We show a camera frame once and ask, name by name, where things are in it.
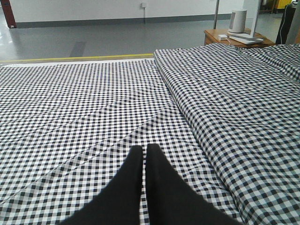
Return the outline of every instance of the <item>polished floor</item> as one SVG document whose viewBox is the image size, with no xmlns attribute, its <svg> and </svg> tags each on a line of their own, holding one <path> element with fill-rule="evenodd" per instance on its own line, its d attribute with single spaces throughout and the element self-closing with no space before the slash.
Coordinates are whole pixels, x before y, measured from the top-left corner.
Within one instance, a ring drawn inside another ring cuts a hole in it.
<svg viewBox="0 0 300 225">
<path fill-rule="evenodd" d="M 257 32 L 275 41 L 281 14 L 260 15 Z M 228 20 L 217 28 L 227 28 Z M 9 29 L 0 9 L 0 63 L 4 60 L 152 53 L 204 43 L 213 21 Z"/>
</svg>

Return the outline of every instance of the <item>nightstand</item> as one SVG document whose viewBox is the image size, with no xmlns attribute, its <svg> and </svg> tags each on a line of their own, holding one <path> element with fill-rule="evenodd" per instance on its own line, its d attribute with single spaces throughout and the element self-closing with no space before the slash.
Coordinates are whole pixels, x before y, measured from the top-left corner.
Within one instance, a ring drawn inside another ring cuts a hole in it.
<svg viewBox="0 0 300 225">
<path fill-rule="evenodd" d="M 264 39 L 264 41 L 261 42 L 261 43 L 258 43 L 258 44 L 246 45 L 246 44 L 243 44 L 241 42 L 238 42 L 238 41 L 235 41 L 235 40 L 232 40 L 232 39 L 229 39 L 230 43 L 227 40 L 226 41 L 219 41 L 218 40 L 218 35 L 219 34 L 227 34 L 227 31 L 228 31 L 227 29 L 205 30 L 204 31 L 204 33 L 205 33 L 205 42 L 204 42 L 204 44 L 208 45 L 208 44 L 212 44 L 212 43 L 222 43 L 222 44 L 225 44 L 225 45 L 234 45 L 236 47 L 241 47 L 241 48 L 264 48 L 264 47 L 275 45 L 274 42 L 270 41 L 265 36 L 263 36 L 259 33 L 255 33 L 255 37 L 256 38 L 262 38 L 262 39 Z M 245 30 L 245 33 L 250 34 L 250 32 L 251 32 L 250 29 Z"/>
</svg>

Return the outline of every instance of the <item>yellow object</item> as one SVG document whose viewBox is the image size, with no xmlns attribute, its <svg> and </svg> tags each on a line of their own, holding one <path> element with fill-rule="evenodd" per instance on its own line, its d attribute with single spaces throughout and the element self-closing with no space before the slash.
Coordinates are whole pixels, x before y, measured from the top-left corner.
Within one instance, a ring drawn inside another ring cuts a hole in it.
<svg viewBox="0 0 300 225">
<path fill-rule="evenodd" d="M 34 61 L 65 61 L 65 60 L 117 60 L 117 59 L 133 59 L 134 57 L 153 57 L 152 53 L 146 54 L 132 54 L 132 55 L 106 55 L 106 56 L 89 56 L 89 57 L 68 57 L 68 58 L 49 58 L 49 59 L 29 59 L 29 60 L 1 60 L 2 62 L 34 62 Z"/>
<path fill-rule="evenodd" d="M 276 9 L 284 9 L 286 5 L 291 4 L 291 0 L 277 0 Z"/>
</svg>

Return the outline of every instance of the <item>wall baseboard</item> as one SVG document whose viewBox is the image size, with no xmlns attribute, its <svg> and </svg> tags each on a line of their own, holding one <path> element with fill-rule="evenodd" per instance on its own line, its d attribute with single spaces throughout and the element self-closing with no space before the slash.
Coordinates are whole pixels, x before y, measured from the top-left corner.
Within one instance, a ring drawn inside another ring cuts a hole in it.
<svg viewBox="0 0 300 225">
<path fill-rule="evenodd" d="M 219 20 L 229 20 L 231 14 L 219 14 Z M 172 23 L 213 20 L 214 15 L 186 15 L 146 18 L 147 23 Z M 47 21 L 47 22 L 17 22 L 17 28 L 37 27 L 70 27 L 70 26 L 94 26 L 111 24 L 137 24 L 143 23 L 144 18 L 107 19 L 107 20 L 72 20 L 72 21 Z"/>
</svg>

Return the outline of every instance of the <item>bed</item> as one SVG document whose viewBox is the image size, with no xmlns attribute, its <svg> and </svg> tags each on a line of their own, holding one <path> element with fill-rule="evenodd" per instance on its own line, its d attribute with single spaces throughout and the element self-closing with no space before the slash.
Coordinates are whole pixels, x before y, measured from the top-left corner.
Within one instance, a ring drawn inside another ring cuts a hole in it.
<svg viewBox="0 0 300 225">
<path fill-rule="evenodd" d="M 300 45 L 212 44 L 154 60 L 0 67 L 0 221 L 58 224 L 158 143 L 246 224 L 300 222 Z M 141 224 L 148 224 L 144 184 Z"/>
</svg>

